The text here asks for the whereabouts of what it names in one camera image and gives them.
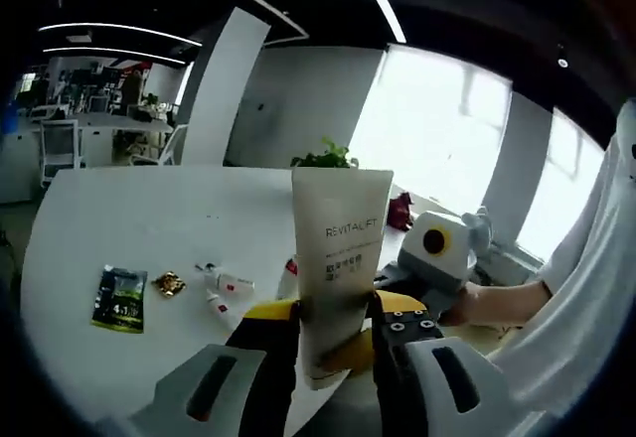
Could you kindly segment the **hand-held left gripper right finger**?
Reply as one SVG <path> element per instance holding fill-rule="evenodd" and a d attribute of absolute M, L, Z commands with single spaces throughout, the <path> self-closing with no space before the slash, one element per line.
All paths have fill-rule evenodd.
<path fill-rule="evenodd" d="M 426 307 L 377 291 L 374 381 L 384 436 L 507 436 L 518 408 L 506 379 L 482 354 L 446 338 Z"/>

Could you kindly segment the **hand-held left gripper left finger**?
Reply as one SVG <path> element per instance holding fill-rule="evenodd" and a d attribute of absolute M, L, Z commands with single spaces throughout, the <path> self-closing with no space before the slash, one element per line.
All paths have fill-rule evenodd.
<path fill-rule="evenodd" d="M 295 300 L 251 308 L 222 345 L 208 345 L 155 384 L 152 400 L 106 420 L 108 436 L 282 436 L 299 347 Z"/>

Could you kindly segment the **person's right hand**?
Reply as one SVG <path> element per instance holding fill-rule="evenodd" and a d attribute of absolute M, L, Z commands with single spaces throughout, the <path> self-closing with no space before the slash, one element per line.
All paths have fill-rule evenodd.
<path fill-rule="evenodd" d="M 442 312 L 438 323 L 445 327 L 490 326 L 498 323 L 493 287 L 467 282 L 454 304 Z"/>

